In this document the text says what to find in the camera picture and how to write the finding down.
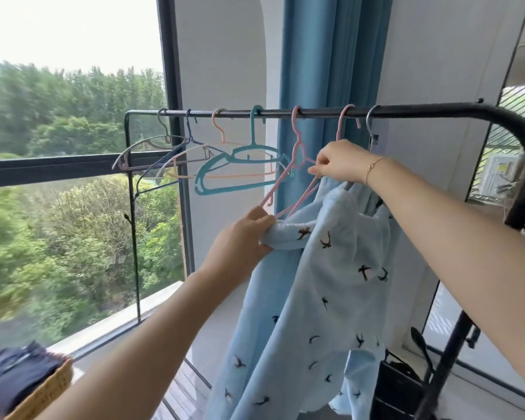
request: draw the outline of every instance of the gold bracelet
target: gold bracelet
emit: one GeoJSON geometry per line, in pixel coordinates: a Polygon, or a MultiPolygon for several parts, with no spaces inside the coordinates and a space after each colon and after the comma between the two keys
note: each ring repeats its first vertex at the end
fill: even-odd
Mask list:
{"type": "Polygon", "coordinates": [[[379,162],[380,160],[382,159],[385,159],[385,156],[381,156],[377,161],[373,161],[372,163],[370,163],[370,166],[368,166],[368,172],[366,173],[365,175],[365,181],[364,181],[364,184],[367,185],[367,177],[370,176],[370,171],[372,170],[372,168],[375,166],[375,164],[377,162],[379,162]]]}

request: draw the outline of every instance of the blue curtain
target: blue curtain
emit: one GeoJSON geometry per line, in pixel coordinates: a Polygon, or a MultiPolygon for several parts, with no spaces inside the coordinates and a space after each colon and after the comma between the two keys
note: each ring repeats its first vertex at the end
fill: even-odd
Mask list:
{"type": "MultiPolygon", "coordinates": [[[[374,105],[391,5],[392,0],[285,0],[280,108],[374,105]]],[[[315,159],[335,139],[338,121],[297,124],[307,155],[315,159]]],[[[351,141],[367,144],[365,130],[358,130],[355,121],[346,120],[344,126],[351,141]]],[[[294,142],[290,120],[280,120],[280,152],[292,153],[294,142]]],[[[295,203],[312,179],[302,168],[280,185],[276,212],[295,203]]]]}

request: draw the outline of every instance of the wicker basket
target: wicker basket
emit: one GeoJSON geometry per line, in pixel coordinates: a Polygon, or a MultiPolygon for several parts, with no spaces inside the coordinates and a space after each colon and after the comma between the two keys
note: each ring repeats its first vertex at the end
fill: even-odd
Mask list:
{"type": "Polygon", "coordinates": [[[60,357],[65,360],[64,364],[42,382],[4,420],[33,420],[70,386],[73,375],[72,358],[64,355],[60,357]]]}

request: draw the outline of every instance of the forest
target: forest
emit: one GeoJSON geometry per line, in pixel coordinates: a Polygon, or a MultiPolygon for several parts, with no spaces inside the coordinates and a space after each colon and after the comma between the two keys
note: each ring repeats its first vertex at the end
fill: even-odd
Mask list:
{"type": "MultiPolygon", "coordinates": [[[[120,152],[128,109],[166,104],[153,70],[0,62],[0,159],[120,152]]],[[[155,117],[133,140],[159,135],[155,117]]],[[[145,189],[152,183],[141,183],[145,189]]],[[[51,345],[136,302],[126,176],[0,188],[0,348],[51,345]]],[[[182,280],[178,188],[137,200],[140,298],[182,280]]]]}

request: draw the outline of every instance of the forearm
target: forearm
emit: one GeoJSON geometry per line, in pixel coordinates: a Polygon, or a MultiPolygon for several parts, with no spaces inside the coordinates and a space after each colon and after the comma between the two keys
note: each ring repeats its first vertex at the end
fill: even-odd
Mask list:
{"type": "Polygon", "coordinates": [[[381,160],[368,183],[469,316],[525,378],[525,237],[381,160]]]}
{"type": "Polygon", "coordinates": [[[152,317],[64,393],[39,420],[149,420],[192,341],[233,287],[189,276],[152,317]]]}

